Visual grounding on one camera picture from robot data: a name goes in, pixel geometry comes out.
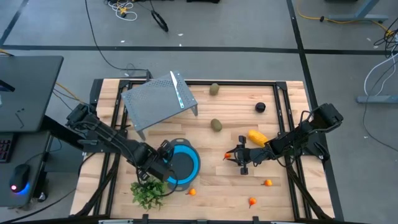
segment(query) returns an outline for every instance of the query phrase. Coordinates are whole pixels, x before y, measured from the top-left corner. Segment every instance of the keyboard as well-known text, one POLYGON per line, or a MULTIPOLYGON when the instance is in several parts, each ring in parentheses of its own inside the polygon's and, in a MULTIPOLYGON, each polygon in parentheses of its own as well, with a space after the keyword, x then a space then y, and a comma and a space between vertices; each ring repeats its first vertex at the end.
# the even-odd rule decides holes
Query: keyboard
POLYGON ((10 161, 14 145, 15 137, 13 134, 0 134, 0 163, 10 161))

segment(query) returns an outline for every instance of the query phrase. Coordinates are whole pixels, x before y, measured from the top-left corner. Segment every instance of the floor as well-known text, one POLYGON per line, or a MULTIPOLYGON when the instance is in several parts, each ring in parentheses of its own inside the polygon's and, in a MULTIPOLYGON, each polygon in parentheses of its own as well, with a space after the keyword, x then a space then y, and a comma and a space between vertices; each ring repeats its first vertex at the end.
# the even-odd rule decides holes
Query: floor
MULTIPOLYGON (((133 10, 138 19, 128 22, 118 19, 102 1, 87 2, 98 45, 108 47, 104 55, 118 67, 133 63, 137 68, 150 69, 155 77, 179 70, 185 78, 303 80, 310 87, 297 54, 287 4, 290 0, 221 0, 219 4, 154 0, 156 10, 170 27, 169 33, 162 32, 149 12, 137 4, 133 10), (213 48, 189 50, 184 47, 213 48), (275 53, 269 52, 270 49, 287 50, 275 53)), ((303 14, 318 17, 352 13, 363 0, 292 2, 296 14, 300 4, 303 14)), ((148 2, 142 5, 149 7, 148 2)), ((390 16, 384 23, 389 26, 396 18, 397 7, 395 0, 380 1, 372 13, 390 16)), ((368 22, 340 25, 297 16, 297 23, 305 50, 359 50, 355 54, 339 52, 345 55, 327 51, 306 54, 308 68, 318 104, 333 103, 345 117, 340 128, 326 135, 345 220, 393 223, 398 207, 398 154, 366 134, 362 125, 364 106, 355 103, 355 98, 364 94, 365 76, 384 60, 383 55, 377 55, 381 48, 373 47, 373 42, 380 39, 384 31, 368 22)), ((0 36, 4 33, 7 39, 0 45, 4 44, 2 48, 12 54, 64 56, 58 82, 82 100, 88 101, 93 79, 125 76, 125 71, 111 68, 96 51, 84 1, 0 0, 0 36), (19 11, 21 4, 25 7, 19 11), (12 18, 17 11, 21 14, 15 22, 12 18), (15 25, 9 33, 6 29, 10 22, 15 25)), ((374 83, 383 69, 375 71, 377 74, 369 83, 374 83)), ((393 76, 386 82, 383 93, 396 94, 394 85, 397 84, 398 78, 393 76)), ((76 105, 71 100, 65 101, 70 106, 76 105)), ((394 105, 369 105, 366 113, 370 132, 393 146, 398 125, 396 110, 394 105)), ((64 124, 68 112, 59 99, 50 100, 48 116, 64 124)), ((65 143, 60 152, 63 154, 54 155, 56 162, 49 167, 49 171, 57 171, 49 175, 50 197, 34 205, 31 211, 56 201, 77 182, 81 153, 65 143), (61 169, 61 161, 68 164, 66 168, 61 169)), ((69 195, 30 220, 66 217, 71 204, 72 195, 69 195)), ((1 208, 0 221, 29 212, 1 208)))

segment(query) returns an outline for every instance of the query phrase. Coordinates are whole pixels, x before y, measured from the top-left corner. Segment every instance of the green plant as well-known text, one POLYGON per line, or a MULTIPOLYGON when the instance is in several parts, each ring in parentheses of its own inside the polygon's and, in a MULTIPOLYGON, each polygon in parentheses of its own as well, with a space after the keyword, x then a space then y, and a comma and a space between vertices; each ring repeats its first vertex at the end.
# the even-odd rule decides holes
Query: green plant
POLYGON ((134 196, 132 202, 138 202, 139 206, 149 210, 151 208, 155 208, 156 206, 160 207, 163 205, 162 196, 165 192, 164 184, 150 177, 147 181, 141 182, 141 185, 137 182, 131 184, 130 190, 134 196))

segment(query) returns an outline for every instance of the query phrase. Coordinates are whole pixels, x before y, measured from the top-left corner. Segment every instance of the black ball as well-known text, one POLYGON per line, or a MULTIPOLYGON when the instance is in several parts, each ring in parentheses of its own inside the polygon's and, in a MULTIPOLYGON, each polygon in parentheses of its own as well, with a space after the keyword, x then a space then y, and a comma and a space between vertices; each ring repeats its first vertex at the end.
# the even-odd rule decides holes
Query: black ball
POLYGON ((266 105, 264 103, 257 103, 256 104, 256 111, 258 113, 262 113, 266 110, 266 105))

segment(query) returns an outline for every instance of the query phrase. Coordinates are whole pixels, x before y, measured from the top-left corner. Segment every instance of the small orange object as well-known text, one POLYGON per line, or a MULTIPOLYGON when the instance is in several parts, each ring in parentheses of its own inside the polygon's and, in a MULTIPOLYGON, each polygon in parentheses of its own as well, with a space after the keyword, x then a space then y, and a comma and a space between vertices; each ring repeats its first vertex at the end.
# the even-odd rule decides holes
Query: small orange object
POLYGON ((257 200, 255 199, 255 198, 250 198, 249 199, 249 208, 252 206, 252 205, 255 205, 257 203, 257 200))
POLYGON ((265 186, 268 186, 268 187, 272 186, 272 180, 266 180, 266 181, 264 182, 264 185, 265 185, 265 186))
POLYGON ((229 158, 231 158, 231 154, 230 153, 226 153, 225 155, 224 155, 224 159, 229 159, 229 158))
POLYGON ((196 191, 195 189, 191 189, 191 190, 188 191, 188 193, 187 193, 186 195, 192 195, 192 196, 194 196, 194 195, 196 195, 196 194, 197 194, 197 191, 196 191))

